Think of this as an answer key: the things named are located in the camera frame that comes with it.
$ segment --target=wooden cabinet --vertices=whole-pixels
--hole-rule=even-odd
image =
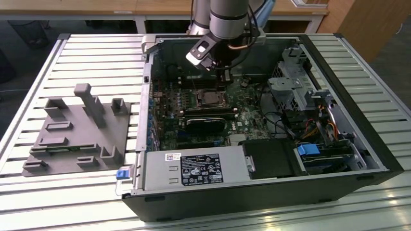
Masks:
[[[411,0],[328,0],[318,33],[339,32],[372,61],[411,13]]]

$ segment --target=wooden table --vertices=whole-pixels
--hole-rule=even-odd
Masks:
[[[191,0],[137,0],[136,26],[147,33],[145,20],[189,20]],[[327,9],[298,8],[291,0],[276,0],[271,21],[310,21],[306,33],[316,33]]]
[[[145,20],[188,20],[191,0],[0,0],[0,20],[135,20],[147,33]],[[269,20],[308,21],[315,33],[327,9],[298,8],[276,0]]]
[[[3,20],[133,20],[137,0],[0,0]]]

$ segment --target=black cable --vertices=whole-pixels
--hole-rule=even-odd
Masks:
[[[255,26],[256,26],[256,29],[257,29],[257,19],[256,19],[256,15],[255,15],[255,13],[252,12],[252,9],[251,9],[251,6],[249,6],[249,5],[248,5],[248,8],[249,8],[251,17],[252,17],[252,20],[253,20],[253,22],[255,22]],[[249,34],[252,35],[252,24],[251,24],[251,22],[249,22]],[[256,33],[255,38],[252,39],[251,43],[247,45],[248,47],[251,47],[251,46],[255,44],[255,42],[256,42],[256,40],[257,40],[257,37],[259,37],[259,33]]]
[[[245,54],[243,55],[243,57],[240,59],[237,59],[237,61],[235,63],[232,63],[229,66],[225,66],[225,67],[215,67],[213,69],[217,70],[217,71],[223,71],[223,70],[228,70],[233,67],[236,67],[241,62],[244,62],[244,60],[247,59],[247,56],[249,54],[249,51],[251,49],[248,48],[247,49],[247,52]]]
[[[192,26],[192,8],[193,8],[193,0],[191,0],[191,15],[189,15],[189,25]]]
[[[263,4],[257,7],[257,9],[255,10],[255,13],[257,13],[260,11],[260,9],[263,8],[263,6],[265,5],[267,0],[264,0]]]

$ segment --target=white label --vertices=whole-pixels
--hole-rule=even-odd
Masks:
[[[165,153],[165,161],[180,160],[180,153]]]
[[[115,13],[133,13],[132,11],[115,11]]]

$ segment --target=motherboard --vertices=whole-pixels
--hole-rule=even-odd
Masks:
[[[192,76],[153,87],[160,150],[235,146],[269,137],[260,83],[236,77],[223,90]]]

